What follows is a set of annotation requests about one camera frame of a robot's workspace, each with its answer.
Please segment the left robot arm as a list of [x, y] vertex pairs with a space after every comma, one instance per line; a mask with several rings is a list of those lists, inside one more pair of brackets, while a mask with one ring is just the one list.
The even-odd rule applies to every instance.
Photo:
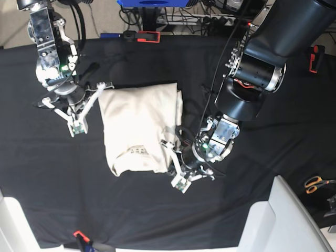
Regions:
[[181, 150], [162, 141], [172, 157], [172, 187], [185, 193], [194, 181], [215, 178], [211, 164], [230, 154], [240, 124], [254, 119], [266, 95], [278, 91], [288, 58], [309, 47], [334, 21], [335, 1], [266, 1], [231, 51], [229, 72], [215, 100], [221, 114], [207, 117], [207, 125]]

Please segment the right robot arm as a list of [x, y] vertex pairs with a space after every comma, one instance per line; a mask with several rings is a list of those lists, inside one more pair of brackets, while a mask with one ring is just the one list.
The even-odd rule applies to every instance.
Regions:
[[86, 43], [86, 27], [79, 1], [62, 1], [72, 9], [78, 41], [66, 35], [66, 20], [55, 11], [52, 1], [17, 1], [19, 11], [29, 11], [27, 32], [37, 48], [36, 77], [47, 93], [33, 106], [49, 109], [62, 117], [71, 136], [86, 134], [86, 116], [95, 101], [112, 83], [86, 84], [98, 64], [92, 64], [80, 77], [76, 68]]

